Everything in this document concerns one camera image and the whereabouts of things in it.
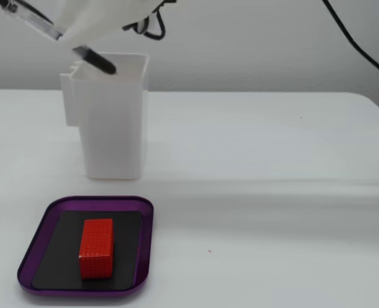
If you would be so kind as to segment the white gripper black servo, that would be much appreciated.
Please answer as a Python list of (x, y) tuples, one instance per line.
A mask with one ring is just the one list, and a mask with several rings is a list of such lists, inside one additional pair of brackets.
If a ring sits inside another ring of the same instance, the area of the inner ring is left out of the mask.
[(62, 42), (74, 49), (145, 19), (159, 4), (158, 0), (112, 1), (108, 15), (108, 1), (64, 1), (55, 26), (65, 32)]

